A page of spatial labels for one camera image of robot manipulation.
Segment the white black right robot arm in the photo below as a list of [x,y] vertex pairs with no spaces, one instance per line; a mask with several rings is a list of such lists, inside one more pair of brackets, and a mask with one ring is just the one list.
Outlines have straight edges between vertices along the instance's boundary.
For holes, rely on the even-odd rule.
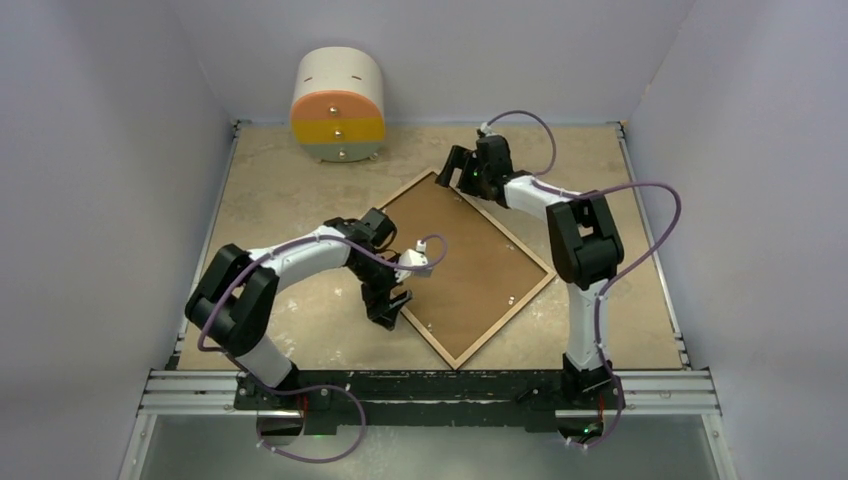
[[624,260],[623,243],[605,196],[562,190],[527,171],[515,170],[510,146],[501,135],[482,136],[473,149],[452,146],[435,183],[449,187],[455,173],[459,177],[454,188],[459,192],[525,212],[547,226],[554,269],[569,295],[561,392],[573,406],[588,405],[611,382],[601,289],[617,275]]

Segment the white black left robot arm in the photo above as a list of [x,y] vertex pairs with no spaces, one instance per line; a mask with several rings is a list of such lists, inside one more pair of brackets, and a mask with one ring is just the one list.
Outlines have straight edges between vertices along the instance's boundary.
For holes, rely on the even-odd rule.
[[185,316],[260,382],[264,401],[275,409],[287,408],[297,399],[299,370],[267,333],[276,296],[313,275],[346,268],[361,283],[368,319],[393,329],[411,298],[394,289],[428,262],[423,241],[385,257],[396,234],[389,217],[372,208],[360,219],[336,217],[275,247],[244,250],[227,244],[203,273]]

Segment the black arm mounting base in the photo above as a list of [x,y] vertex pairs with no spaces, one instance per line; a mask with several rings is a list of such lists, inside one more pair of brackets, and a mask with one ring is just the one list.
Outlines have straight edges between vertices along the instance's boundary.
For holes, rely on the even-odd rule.
[[234,407],[302,414],[309,435],[340,426],[516,427],[593,438],[625,406],[617,380],[564,370],[302,370],[286,384],[237,379]]

